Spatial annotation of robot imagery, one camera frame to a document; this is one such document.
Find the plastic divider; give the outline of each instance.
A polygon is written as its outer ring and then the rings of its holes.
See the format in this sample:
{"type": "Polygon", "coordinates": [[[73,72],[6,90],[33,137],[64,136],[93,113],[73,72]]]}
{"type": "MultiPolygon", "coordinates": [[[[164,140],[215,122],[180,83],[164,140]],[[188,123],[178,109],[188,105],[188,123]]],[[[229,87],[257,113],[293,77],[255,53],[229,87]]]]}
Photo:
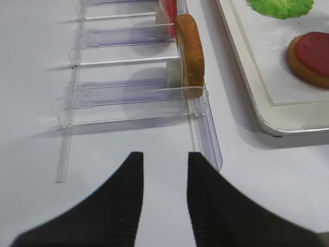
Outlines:
{"type": "MultiPolygon", "coordinates": [[[[72,127],[133,121],[150,118],[188,118],[206,115],[208,92],[202,87],[157,89],[166,80],[130,81],[119,83],[82,83],[76,87],[71,105],[75,111],[72,127]],[[187,95],[201,92],[199,98],[187,95]]],[[[67,97],[57,99],[52,105],[60,125],[67,128],[66,114],[70,109],[67,97]]]]}

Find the tray rim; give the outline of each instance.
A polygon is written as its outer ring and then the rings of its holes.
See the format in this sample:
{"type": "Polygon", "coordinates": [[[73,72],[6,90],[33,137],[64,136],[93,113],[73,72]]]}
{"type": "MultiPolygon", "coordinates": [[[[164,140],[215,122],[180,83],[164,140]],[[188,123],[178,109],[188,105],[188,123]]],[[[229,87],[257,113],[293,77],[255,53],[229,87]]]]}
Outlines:
{"type": "MultiPolygon", "coordinates": [[[[269,108],[282,108],[284,106],[270,106],[271,99],[268,96],[267,90],[263,85],[262,79],[260,78],[260,72],[255,64],[254,59],[250,55],[248,50],[248,45],[245,41],[244,34],[241,32],[238,20],[235,18],[236,13],[234,13],[234,7],[232,0],[216,0],[217,6],[219,8],[221,18],[224,22],[227,35],[229,37],[237,64],[239,66],[240,72],[243,77],[244,84],[246,86],[252,107],[254,109],[256,119],[264,132],[275,137],[283,137],[288,135],[296,134],[311,134],[329,131],[329,125],[325,127],[308,128],[308,129],[298,129],[292,127],[291,129],[279,128],[271,124],[269,120],[264,117],[264,107],[258,105],[255,94],[258,97],[262,97],[262,100],[269,104],[269,108]],[[258,86],[251,85],[250,80],[253,79],[258,82],[258,86]]],[[[305,103],[303,105],[311,105],[317,103],[305,103]]],[[[302,104],[290,104],[286,107],[291,108],[292,106],[302,105],[302,104]]]]}

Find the white surface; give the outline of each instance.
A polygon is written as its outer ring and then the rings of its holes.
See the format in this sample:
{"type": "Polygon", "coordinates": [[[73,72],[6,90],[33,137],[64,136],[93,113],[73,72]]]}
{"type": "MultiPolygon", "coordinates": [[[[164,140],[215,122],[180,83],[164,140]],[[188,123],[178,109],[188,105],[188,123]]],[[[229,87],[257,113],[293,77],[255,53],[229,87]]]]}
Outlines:
{"type": "MultiPolygon", "coordinates": [[[[137,246],[195,246],[186,207],[189,147],[170,127],[151,129],[149,136],[146,130],[130,131],[132,142],[122,141],[121,132],[76,135],[68,182],[53,183],[61,138],[48,104],[62,94],[70,77],[69,70],[55,68],[67,63],[62,36],[75,28],[74,4],[0,4],[0,247],[83,200],[137,145],[140,151],[148,149],[137,246]],[[23,43],[13,27],[25,34],[23,43]]],[[[329,231],[329,136],[275,139],[261,133],[215,2],[188,0],[188,5],[204,45],[222,174],[273,212],[315,231],[329,231]]],[[[184,125],[176,130],[188,131],[184,125]]]]}
{"type": "Polygon", "coordinates": [[[286,20],[261,15],[246,0],[232,2],[273,102],[283,104],[328,101],[328,90],[303,82],[291,72],[286,62],[286,51],[294,37],[313,31],[328,31],[329,2],[316,0],[308,15],[286,20]]]}

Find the clear plastic holder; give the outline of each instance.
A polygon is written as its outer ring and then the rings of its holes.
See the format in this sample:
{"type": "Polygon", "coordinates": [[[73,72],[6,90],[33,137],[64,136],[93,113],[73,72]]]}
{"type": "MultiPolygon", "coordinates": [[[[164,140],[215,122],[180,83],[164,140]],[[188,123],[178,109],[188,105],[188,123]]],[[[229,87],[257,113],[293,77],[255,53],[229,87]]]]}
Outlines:
{"type": "Polygon", "coordinates": [[[192,151],[201,152],[219,171],[222,157],[212,121],[208,91],[203,87],[163,88],[166,79],[83,82],[68,97],[71,83],[52,104],[64,131],[77,134],[153,128],[189,122],[192,151]],[[68,112],[74,111],[72,122],[68,112]]]}
{"type": "Polygon", "coordinates": [[[79,62],[76,50],[69,53],[72,66],[166,61],[178,59],[176,39],[170,37],[173,24],[159,24],[118,29],[82,29],[79,62]]]}
{"type": "Polygon", "coordinates": [[[68,98],[57,99],[52,110],[65,129],[69,126],[110,124],[151,118],[187,118],[205,116],[208,92],[202,87],[167,89],[165,79],[119,83],[81,83],[75,88],[72,104],[68,98]],[[75,111],[73,123],[67,112],[75,111]]]}
{"type": "MultiPolygon", "coordinates": [[[[93,6],[88,2],[89,0],[80,0],[77,8],[79,28],[74,35],[74,47],[69,53],[73,68],[71,81],[64,96],[52,105],[52,110],[63,128],[56,183],[66,181],[70,143],[75,133],[147,129],[168,124],[173,125],[171,128],[177,128],[182,121],[184,128],[191,128],[191,135],[186,138],[191,138],[193,151],[201,152],[220,170],[222,157],[208,102],[208,92],[202,87],[182,87],[182,60],[176,40],[172,36],[173,24],[168,24],[168,16],[163,15],[165,11],[159,11],[160,6],[156,7],[156,25],[86,29],[86,23],[90,23],[87,12],[93,6]],[[81,82],[80,71],[85,65],[91,65],[86,69],[105,69],[107,66],[100,66],[104,64],[133,66],[134,63],[149,67],[147,63],[150,62],[166,64],[166,78],[81,82]],[[88,131],[75,132],[81,128],[87,128],[88,131]]],[[[159,5],[157,1],[149,3],[159,5]]],[[[113,1],[105,4],[105,1],[100,1],[98,4],[99,9],[103,9],[102,6],[113,7],[117,4],[115,7],[121,7],[119,5],[125,3],[113,1]]],[[[177,1],[177,13],[188,13],[185,0],[177,1]]],[[[103,17],[111,19],[131,16],[96,16],[95,19],[98,22],[103,17]]]]}

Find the upright cookie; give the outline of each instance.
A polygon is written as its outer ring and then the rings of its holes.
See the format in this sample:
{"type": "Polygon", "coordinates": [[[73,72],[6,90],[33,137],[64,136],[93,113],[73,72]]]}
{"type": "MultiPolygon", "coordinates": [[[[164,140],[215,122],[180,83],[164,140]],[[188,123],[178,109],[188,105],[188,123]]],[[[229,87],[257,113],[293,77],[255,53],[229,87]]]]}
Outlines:
{"type": "MultiPolygon", "coordinates": [[[[174,20],[177,31],[177,44],[183,61],[183,86],[204,86],[205,59],[199,31],[194,18],[182,14],[174,20]]],[[[203,90],[189,90],[188,98],[202,96],[203,90]]]]}

